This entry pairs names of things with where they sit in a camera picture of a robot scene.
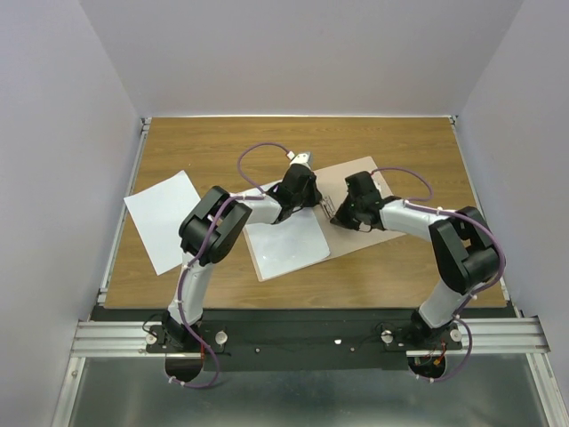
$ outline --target white wall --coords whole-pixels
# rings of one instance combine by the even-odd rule
[[[0,425],[50,425],[140,120],[76,0],[0,3]]]
[[[522,0],[80,0],[142,116],[447,115]]]
[[[569,3],[525,0],[459,116],[507,283],[538,314],[569,402]]]

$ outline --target wooden tabletop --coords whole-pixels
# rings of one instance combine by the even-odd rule
[[[230,192],[251,186],[237,173],[241,152],[259,141],[278,141],[295,152],[312,151],[314,169],[372,156],[377,165],[421,173],[435,189],[427,205],[475,205],[454,135],[446,118],[208,117],[153,118],[134,193],[185,170],[203,196],[213,185]],[[251,152],[244,169],[257,182],[282,178],[288,162],[278,149]],[[396,195],[424,195],[413,177],[384,176]],[[107,308],[163,308],[174,294],[179,269],[157,276],[127,216],[109,285]],[[404,236],[340,258],[259,282],[243,235],[216,266],[205,297],[216,308],[417,307],[438,280],[430,243]],[[499,286],[476,306],[504,306]]]

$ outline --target gray floor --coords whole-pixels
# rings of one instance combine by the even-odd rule
[[[204,391],[168,384],[163,365],[88,360],[71,425],[547,425],[524,355],[473,356],[446,383],[381,370],[227,373]]]

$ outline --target bolt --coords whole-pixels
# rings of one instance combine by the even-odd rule
[[[386,344],[391,344],[393,342],[393,334],[389,330],[385,330],[381,333],[381,340]]]
[[[218,343],[219,345],[223,345],[227,341],[228,341],[228,335],[225,333],[225,331],[219,331],[215,335],[215,342]]]
[[[147,334],[146,338],[144,340],[146,341],[146,344],[148,344],[148,345],[155,344],[156,341],[158,341],[158,339],[152,334]]]
[[[453,340],[454,342],[461,342],[462,341],[461,331],[459,331],[458,329],[453,329],[451,331],[451,340]]]

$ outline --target metal frame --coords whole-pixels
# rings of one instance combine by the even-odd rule
[[[267,117],[305,116],[270,115]],[[448,118],[451,122],[451,127],[458,143],[455,130],[456,117]],[[140,146],[132,168],[129,186],[125,194],[126,196],[131,195],[136,181],[142,152],[148,137],[151,118],[142,119],[142,123],[143,126],[140,133]],[[469,169],[466,164],[465,169],[477,205],[482,209],[477,193],[472,185]],[[103,305],[105,302],[108,284],[116,259],[118,243],[123,232],[125,216],[126,206],[123,205],[119,222],[116,227],[115,238],[108,258],[107,267],[105,269],[100,285],[100,292],[97,298],[97,303],[100,305]],[[509,295],[503,280],[501,281],[501,287],[506,299],[509,300]],[[553,375],[553,371],[551,370],[547,355],[549,352],[549,346],[541,328],[541,324],[537,318],[523,318],[518,310],[517,315],[518,318],[466,319],[473,334],[473,353],[525,353],[549,425],[552,427],[569,426],[569,416],[567,414],[563,398],[561,397],[557,381]],[[154,324],[157,324],[157,322],[147,323],[148,326],[152,326]],[[460,328],[463,334],[462,344],[466,346],[468,345],[468,337],[464,328],[462,326],[460,326]],[[198,353],[148,354],[146,352],[146,336],[147,334],[142,330],[142,322],[80,322],[77,326],[76,337],[73,342],[68,363],[68,370],[61,387],[60,397],[53,417],[52,426],[68,426],[71,420],[73,406],[76,402],[76,396],[79,390],[86,358],[200,357]],[[448,353],[462,354],[464,353],[464,350],[448,351]],[[407,352],[408,356],[417,356],[421,354],[424,354],[424,352]]]

